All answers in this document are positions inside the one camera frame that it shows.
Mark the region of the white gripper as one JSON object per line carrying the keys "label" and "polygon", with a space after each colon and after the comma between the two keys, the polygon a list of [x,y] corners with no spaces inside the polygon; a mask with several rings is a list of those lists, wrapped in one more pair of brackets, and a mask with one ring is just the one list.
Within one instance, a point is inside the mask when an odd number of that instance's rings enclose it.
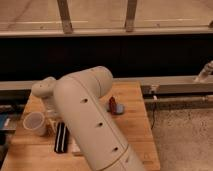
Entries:
{"label": "white gripper", "polygon": [[43,100],[45,109],[46,109],[46,114],[49,118],[47,118],[48,124],[50,125],[52,131],[54,134],[57,133],[57,121],[51,118],[58,118],[59,113],[56,111],[54,102],[52,99],[44,99]]}

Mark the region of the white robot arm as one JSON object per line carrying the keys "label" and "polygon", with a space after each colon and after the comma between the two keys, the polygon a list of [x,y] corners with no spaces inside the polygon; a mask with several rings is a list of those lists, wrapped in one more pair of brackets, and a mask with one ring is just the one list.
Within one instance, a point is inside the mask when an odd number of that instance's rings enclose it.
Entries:
{"label": "white robot arm", "polygon": [[99,99],[113,82],[109,69],[97,66],[47,77],[31,92],[60,116],[92,171],[145,171],[145,167]]}

